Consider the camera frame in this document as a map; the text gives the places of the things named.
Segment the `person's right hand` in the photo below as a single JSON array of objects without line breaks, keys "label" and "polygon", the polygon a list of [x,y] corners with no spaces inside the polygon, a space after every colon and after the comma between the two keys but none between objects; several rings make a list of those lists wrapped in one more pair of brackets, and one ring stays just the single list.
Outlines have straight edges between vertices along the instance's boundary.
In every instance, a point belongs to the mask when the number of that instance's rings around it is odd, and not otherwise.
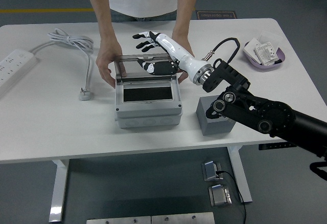
[{"label": "person's right hand", "polygon": [[113,88],[115,88],[116,80],[112,77],[112,71],[108,66],[114,62],[117,57],[122,56],[122,54],[121,45],[116,38],[101,39],[96,65],[101,78]]}]

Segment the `person's left hand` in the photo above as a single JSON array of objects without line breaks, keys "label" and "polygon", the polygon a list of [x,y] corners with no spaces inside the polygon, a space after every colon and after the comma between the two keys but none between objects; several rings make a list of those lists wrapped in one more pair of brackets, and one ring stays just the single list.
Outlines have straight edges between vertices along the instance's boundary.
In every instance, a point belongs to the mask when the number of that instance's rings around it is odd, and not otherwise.
[{"label": "person's left hand", "polygon": [[[179,30],[173,30],[172,39],[178,44],[180,44],[184,49],[186,49],[192,56],[194,56],[194,53],[188,40],[188,31],[184,32]],[[179,70],[178,72],[180,73],[178,77],[178,83],[181,83],[188,77],[188,73],[183,70]]]}]

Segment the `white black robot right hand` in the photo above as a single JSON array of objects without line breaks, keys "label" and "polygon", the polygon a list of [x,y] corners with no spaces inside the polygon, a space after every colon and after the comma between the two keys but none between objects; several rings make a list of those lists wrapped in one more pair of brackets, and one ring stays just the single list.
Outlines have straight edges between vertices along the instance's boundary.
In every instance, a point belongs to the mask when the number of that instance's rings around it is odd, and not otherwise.
[{"label": "white black robot right hand", "polygon": [[172,58],[178,60],[178,68],[187,72],[189,79],[194,83],[200,84],[200,77],[210,68],[210,65],[204,60],[197,60],[184,47],[171,39],[168,35],[152,31],[141,32],[132,36],[134,39],[145,38],[146,41],[136,46],[142,52],[151,48],[161,47]]}]

